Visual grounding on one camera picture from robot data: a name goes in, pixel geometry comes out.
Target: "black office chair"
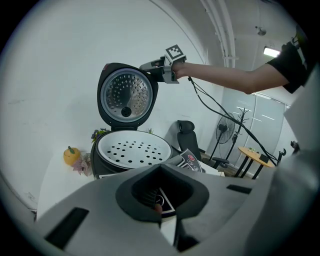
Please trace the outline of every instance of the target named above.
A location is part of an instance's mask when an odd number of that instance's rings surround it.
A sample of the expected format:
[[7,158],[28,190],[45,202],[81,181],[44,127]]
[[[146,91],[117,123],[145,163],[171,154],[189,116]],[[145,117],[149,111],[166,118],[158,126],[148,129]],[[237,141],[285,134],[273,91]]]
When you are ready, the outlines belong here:
[[214,169],[216,169],[220,163],[229,164],[228,160],[218,158],[218,157],[213,157],[211,159],[215,161],[214,164],[212,164],[212,162],[209,161],[209,159],[207,158],[204,158],[202,160],[200,150],[198,147],[197,136],[196,136],[196,133],[194,132],[194,129],[195,129],[194,123],[191,121],[181,121],[181,120],[178,120],[177,122],[179,124],[179,129],[180,129],[180,132],[178,132],[177,134],[177,139],[178,139],[180,149],[182,151],[189,149],[194,154],[196,159],[198,159],[198,161],[201,161],[206,165],[213,167]]

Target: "small round table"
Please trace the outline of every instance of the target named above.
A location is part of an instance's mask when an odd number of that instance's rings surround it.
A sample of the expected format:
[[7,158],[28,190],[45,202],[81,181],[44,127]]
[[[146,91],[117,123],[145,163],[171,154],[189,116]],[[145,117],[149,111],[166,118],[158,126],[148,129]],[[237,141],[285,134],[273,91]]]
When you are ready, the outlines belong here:
[[266,167],[269,167],[269,168],[272,168],[272,167],[275,167],[275,165],[271,162],[271,161],[268,161],[268,162],[264,162],[260,159],[260,156],[261,154],[257,153],[257,152],[251,152],[249,150],[249,148],[246,148],[244,146],[238,146],[238,149],[243,153],[245,154],[245,158],[240,166],[240,168],[238,169],[238,171],[236,172],[236,174],[234,175],[234,177],[238,177],[239,174],[241,173],[243,167],[245,166],[245,164],[247,163],[248,159],[251,158],[250,162],[248,163],[247,167],[245,168],[244,172],[242,173],[242,175],[240,176],[240,178],[243,178],[247,171],[249,170],[251,164],[253,163],[253,161],[256,161],[257,163],[260,164],[258,170],[256,171],[255,175],[253,176],[253,180],[255,180],[258,176],[258,174],[260,173],[261,169],[266,166]]

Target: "black cable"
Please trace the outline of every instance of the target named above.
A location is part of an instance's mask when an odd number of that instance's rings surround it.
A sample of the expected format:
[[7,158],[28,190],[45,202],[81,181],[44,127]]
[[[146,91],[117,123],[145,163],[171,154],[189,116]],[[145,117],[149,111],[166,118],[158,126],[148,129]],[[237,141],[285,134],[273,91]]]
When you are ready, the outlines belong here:
[[[266,151],[265,147],[259,142],[259,140],[254,136],[254,134],[247,128],[245,127],[241,122],[239,122],[238,120],[234,119],[233,117],[231,117],[228,112],[213,98],[211,97],[204,89],[202,89],[198,84],[196,84],[192,78],[189,76],[188,77],[188,80],[192,83],[193,85],[193,88],[194,88],[194,91],[196,93],[196,95],[198,96],[199,100],[201,101],[201,103],[209,110],[211,110],[212,112],[222,116],[222,117],[225,117],[227,119],[230,119],[231,121],[235,122],[236,124],[238,124],[239,126],[241,126],[247,133],[248,135],[256,142],[258,143],[258,145],[260,146],[260,148],[262,149],[262,151],[265,153],[265,155],[270,159],[270,161],[276,166],[276,163],[273,161],[273,158],[275,158],[272,154],[270,154],[269,152]],[[201,97],[199,96],[197,90],[201,93],[203,93],[204,95],[207,95],[208,97],[210,97],[223,111],[226,115],[224,114],[221,114],[220,112],[218,111],[215,111],[213,110],[212,108],[210,108],[208,105],[206,105],[203,100],[201,99]]]

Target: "white table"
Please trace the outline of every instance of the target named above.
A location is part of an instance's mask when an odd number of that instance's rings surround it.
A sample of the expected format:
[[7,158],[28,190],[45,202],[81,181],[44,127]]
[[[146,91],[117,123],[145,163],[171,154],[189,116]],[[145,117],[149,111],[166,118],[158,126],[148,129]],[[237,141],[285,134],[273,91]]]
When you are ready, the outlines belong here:
[[[63,159],[64,150],[59,150],[53,155],[40,189],[40,196],[37,208],[37,219],[40,218],[47,210],[62,201],[67,196],[84,186],[85,184],[94,181],[93,175],[79,175],[77,171],[73,171],[71,166],[65,164]],[[225,176],[223,172],[200,162],[206,173]],[[169,221],[163,222],[161,232],[169,243],[173,244],[174,234],[176,229],[176,218],[172,217]]]

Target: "perforated steamer tray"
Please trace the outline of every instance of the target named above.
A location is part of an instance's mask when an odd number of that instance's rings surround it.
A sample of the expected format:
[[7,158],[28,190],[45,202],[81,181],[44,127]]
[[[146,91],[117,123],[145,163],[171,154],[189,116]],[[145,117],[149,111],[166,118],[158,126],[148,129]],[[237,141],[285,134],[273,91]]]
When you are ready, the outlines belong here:
[[96,148],[109,164],[128,170],[159,164],[172,156],[172,148],[164,139],[143,131],[108,133],[97,142]]

